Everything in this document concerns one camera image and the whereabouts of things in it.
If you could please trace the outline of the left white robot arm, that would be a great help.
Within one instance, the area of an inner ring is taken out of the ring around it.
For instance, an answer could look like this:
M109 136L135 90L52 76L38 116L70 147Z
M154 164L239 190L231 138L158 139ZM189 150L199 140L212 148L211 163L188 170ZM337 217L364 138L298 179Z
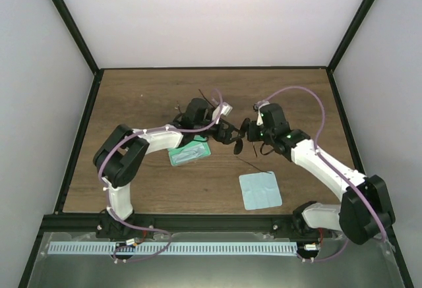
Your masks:
M234 154L243 148L245 127L237 128L222 119L231 111L226 102L214 107L205 99L194 98L172 122L152 129L132 129L118 125L93 158L98 178L107 195L107 213L113 218L111 229L121 238L135 230L131 204L131 182L144 157L160 150L182 148L196 136L213 138L228 145L235 143Z

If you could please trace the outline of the grey glasses case green lining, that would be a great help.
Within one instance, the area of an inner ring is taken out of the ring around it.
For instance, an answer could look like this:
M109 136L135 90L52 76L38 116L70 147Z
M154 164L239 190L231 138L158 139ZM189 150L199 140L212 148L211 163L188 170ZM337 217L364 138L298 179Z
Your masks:
M180 148L168 149L169 161L172 166L184 165L211 155L208 139L195 136L194 139Z

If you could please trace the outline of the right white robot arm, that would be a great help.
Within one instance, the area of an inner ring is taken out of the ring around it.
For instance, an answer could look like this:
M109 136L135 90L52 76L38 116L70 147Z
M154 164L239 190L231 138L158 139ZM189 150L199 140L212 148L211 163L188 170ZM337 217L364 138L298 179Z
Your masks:
M308 237L316 229L342 232L351 242L362 245L386 231L396 221L384 180L351 169L315 144L300 129L291 129L283 109L264 102L255 109L257 119L241 126L249 142L261 142L288 161L302 167L322 182L340 204L310 201L294 211L293 229Z

